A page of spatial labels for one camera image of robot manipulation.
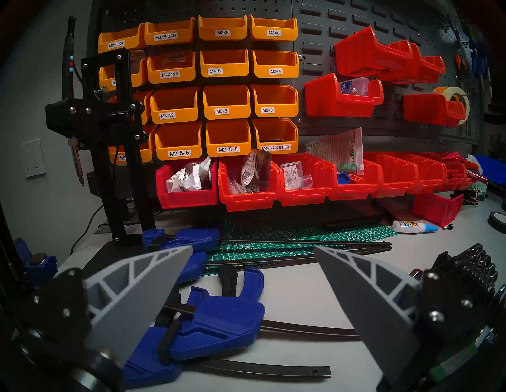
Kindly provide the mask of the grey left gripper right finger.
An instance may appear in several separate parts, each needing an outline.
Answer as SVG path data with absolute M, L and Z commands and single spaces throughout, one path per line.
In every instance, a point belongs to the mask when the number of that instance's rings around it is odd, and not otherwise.
M 487 294 L 440 268 L 417 279 L 349 251 L 317 246 L 334 296 L 382 372 L 379 385 L 442 385 L 477 353 Z

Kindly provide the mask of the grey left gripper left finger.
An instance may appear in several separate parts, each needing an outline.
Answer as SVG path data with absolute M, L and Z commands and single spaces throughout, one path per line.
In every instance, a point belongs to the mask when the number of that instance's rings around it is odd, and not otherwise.
M 106 349 L 124 365 L 192 254 L 180 246 L 124 258 L 87 279 L 63 270 L 22 302 L 28 347 L 72 364 Z

